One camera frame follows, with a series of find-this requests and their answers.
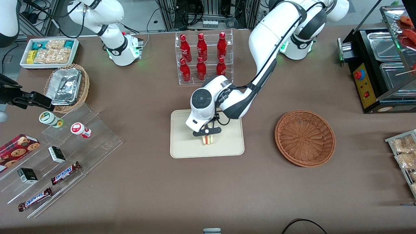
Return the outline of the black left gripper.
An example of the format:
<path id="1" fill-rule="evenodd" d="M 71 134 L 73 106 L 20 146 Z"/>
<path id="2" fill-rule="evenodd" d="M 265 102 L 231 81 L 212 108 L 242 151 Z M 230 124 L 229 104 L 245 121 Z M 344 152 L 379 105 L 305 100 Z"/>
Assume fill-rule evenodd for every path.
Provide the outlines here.
<path id="1" fill-rule="evenodd" d="M 219 113 L 214 113 L 213 118 L 207 123 L 207 129 L 221 129 L 220 126 L 215 126 L 216 121 L 220 119 Z M 211 143 L 214 143 L 215 135 L 211 135 Z M 206 145 L 206 135 L 202 136 L 202 143 Z"/>

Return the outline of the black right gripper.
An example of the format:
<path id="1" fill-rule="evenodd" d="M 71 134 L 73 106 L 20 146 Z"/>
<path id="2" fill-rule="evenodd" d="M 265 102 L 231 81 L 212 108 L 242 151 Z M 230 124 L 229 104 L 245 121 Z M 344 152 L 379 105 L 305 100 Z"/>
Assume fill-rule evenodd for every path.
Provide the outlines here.
<path id="1" fill-rule="evenodd" d="M 55 106 L 51 104 L 52 100 L 38 92 L 22 91 L 22 86 L 15 80 L 1 74 L 0 75 L 0 103 L 15 105 L 26 110 L 28 106 L 43 108 L 47 111 L 54 111 Z"/>

